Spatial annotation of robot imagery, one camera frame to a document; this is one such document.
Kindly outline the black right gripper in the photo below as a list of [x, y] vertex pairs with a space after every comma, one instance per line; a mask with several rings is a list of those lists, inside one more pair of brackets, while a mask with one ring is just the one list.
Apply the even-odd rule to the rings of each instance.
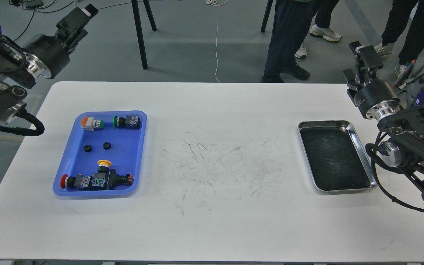
[[[359, 41], [349, 43], [349, 47], [355, 55], [357, 75], [352, 69], [343, 70], [348, 96], [364, 119], [381, 120], [394, 115], [399, 104], [396, 93], [387, 82], [372, 80], [377, 79], [377, 70], [383, 68], [375, 47], [362, 45]], [[360, 83], [368, 84], [361, 88]]]

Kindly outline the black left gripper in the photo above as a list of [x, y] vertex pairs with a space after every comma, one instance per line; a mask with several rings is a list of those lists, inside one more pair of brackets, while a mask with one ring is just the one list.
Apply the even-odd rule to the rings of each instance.
[[27, 71], [35, 78], [42, 76], [54, 79], [70, 62], [69, 54], [74, 43], [88, 33], [85, 25], [99, 13], [92, 4], [80, 9], [76, 7], [57, 23], [57, 35], [36, 35], [24, 45]]

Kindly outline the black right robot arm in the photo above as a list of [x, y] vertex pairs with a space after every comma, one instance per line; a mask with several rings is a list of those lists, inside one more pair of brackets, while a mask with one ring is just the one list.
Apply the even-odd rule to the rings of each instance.
[[[375, 119], [379, 134], [375, 143], [365, 146], [371, 167], [403, 174], [422, 193], [424, 203], [424, 83], [414, 100], [402, 107], [395, 87], [378, 79], [383, 67], [374, 47], [355, 41], [349, 44], [356, 60], [356, 70], [343, 71], [347, 94], [364, 119]], [[409, 205], [385, 188], [382, 192], [392, 202], [424, 213], [423, 208]]]

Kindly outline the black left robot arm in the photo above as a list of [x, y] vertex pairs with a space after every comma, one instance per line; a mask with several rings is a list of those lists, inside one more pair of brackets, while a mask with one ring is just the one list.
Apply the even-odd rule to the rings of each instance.
[[89, 4], [76, 7], [57, 23], [53, 36], [36, 35], [24, 46], [2, 34], [0, 25], [0, 131], [39, 136], [45, 128], [26, 110], [24, 99], [38, 77], [53, 79], [70, 62], [69, 55], [87, 35], [85, 25], [98, 13]]

